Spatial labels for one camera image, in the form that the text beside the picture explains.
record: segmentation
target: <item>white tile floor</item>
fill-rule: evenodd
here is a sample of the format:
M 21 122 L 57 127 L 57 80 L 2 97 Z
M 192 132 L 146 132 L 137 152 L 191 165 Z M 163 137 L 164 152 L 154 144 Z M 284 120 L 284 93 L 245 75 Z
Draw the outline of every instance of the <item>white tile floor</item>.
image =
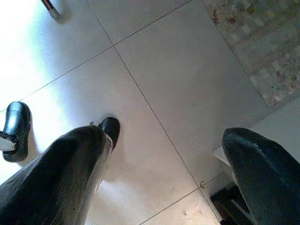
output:
M 226 127 L 272 109 L 201 1 L 52 2 L 58 22 L 38 0 L 0 14 L 0 111 L 22 99 L 33 119 L 29 157 L 1 158 L 0 183 L 58 136 L 112 114 L 120 141 L 86 224 L 218 224 L 198 189 L 221 173 L 212 151 Z

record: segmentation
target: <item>patterned rug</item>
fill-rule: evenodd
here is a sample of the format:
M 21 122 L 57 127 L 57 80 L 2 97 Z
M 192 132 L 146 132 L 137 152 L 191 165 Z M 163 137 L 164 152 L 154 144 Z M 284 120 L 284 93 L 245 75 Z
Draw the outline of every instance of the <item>patterned rug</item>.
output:
M 268 106 L 300 89 L 300 0 L 203 0 Z

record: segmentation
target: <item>black shoe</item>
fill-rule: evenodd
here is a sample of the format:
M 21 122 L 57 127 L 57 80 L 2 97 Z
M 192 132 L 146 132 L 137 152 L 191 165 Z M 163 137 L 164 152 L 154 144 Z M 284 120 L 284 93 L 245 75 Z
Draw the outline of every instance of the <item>black shoe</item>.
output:
M 6 110 L 3 133 L 17 140 L 15 151 L 4 151 L 3 157 L 8 162 L 23 161 L 28 155 L 28 134 L 30 131 L 30 110 L 23 102 L 12 102 Z
M 99 127 L 112 139 L 112 150 L 116 147 L 120 134 L 120 123 L 116 118 L 107 117 Z

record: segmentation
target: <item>metal chair leg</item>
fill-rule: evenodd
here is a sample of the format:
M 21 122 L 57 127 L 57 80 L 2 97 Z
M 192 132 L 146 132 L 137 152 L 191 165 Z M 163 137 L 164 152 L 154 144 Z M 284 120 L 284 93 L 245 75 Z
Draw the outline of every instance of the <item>metal chair leg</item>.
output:
M 56 20 L 58 19 L 58 17 L 60 16 L 60 14 L 57 12 L 56 8 L 54 8 L 54 6 L 52 5 L 52 3 L 50 2 L 50 0 L 42 0 L 42 3 L 45 5 L 45 7 L 47 8 L 50 16 Z

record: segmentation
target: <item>floor tile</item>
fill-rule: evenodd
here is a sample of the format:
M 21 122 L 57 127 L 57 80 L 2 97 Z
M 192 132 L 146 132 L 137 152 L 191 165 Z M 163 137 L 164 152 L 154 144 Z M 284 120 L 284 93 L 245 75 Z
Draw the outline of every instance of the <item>floor tile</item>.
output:
M 32 113 L 33 155 L 75 127 L 108 115 L 120 120 L 120 139 L 87 225 L 139 224 L 197 188 L 113 48 L 24 102 Z
M 200 0 L 116 45 L 193 177 L 222 171 L 212 151 L 228 127 L 249 127 L 271 112 Z
M 0 111 L 111 45 L 85 0 L 52 3 L 57 22 L 40 1 L 2 3 Z
M 201 191 L 197 190 L 143 225 L 219 225 Z
M 115 44 L 188 0 L 88 0 Z

